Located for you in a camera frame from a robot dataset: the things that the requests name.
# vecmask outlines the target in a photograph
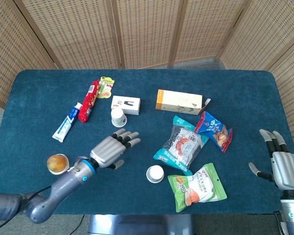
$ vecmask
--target white box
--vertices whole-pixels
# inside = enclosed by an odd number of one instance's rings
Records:
[[[121,108],[125,114],[138,115],[140,105],[140,98],[114,95],[112,98],[111,110],[114,108]]]
[[[201,105],[202,95],[158,90],[156,109],[198,115]]]

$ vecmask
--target robotic hand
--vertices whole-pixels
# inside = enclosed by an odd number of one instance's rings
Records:
[[[250,170],[258,177],[275,182],[283,191],[281,204],[283,208],[282,219],[287,226],[282,229],[283,234],[294,235],[294,154],[290,153],[283,137],[276,131],[272,133],[263,129],[259,130],[264,138],[269,151],[272,174],[261,172],[253,163],[249,163]]]
[[[38,193],[25,195],[0,193],[0,220],[9,220],[18,212],[25,212],[32,222],[45,222],[63,200],[95,175],[97,168],[118,169],[124,160],[114,163],[115,160],[126,149],[141,141],[136,139],[138,134],[121,129],[112,136],[106,137],[92,149],[90,158],[82,158],[70,172],[62,175],[51,185],[51,193],[47,198]]]

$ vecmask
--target toothpaste tube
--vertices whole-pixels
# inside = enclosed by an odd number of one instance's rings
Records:
[[[52,138],[60,141],[61,143],[63,142],[65,136],[69,132],[69,129],[74,124],[81,107],[82,107],[82,104],[77,103],[71,109],[70,113],[67,115],[67,117],[64,119],[63,123],[59,126],[59,128],[53,134]]]

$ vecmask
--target food package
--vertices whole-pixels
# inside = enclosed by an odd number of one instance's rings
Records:
[[[153,158],[182,170],[185,175],[192,175],[189,166],[208,141],[207,136],[197,134],[194,130],[193,125],[175,116],[171,137]]]
[[[114,84],[114,80],[111,77],[101,77],[100,78],[100,90],[98,92],[97,98],[109,98],[111,96],[111,90]]]
[[[168,180],[174,193],[176,212],[192,203],[227,198],[213,163],[205,164],[192,176],[169,175]]]
[[[83,106],[79,111],[78,119],[85,123],[88,120],[88,117],[93,109],[97,94],[99,89],[99,80],[93,82],[88,89],[88,92],[85,96]]]
[[[202,112],[201,119],[196,126],[195,132],[205,133],[216,143],[223,153],[226,152],[232,141],[232,128],[227,130],[222,122],[207,111]]]

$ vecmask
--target green snack bag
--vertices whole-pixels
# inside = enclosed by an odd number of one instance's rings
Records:
[[[169,175],[168,180],[174,193],[176,212],[184,210],[192,203],[227,198],[213,163],[205,164],[194,175]]]

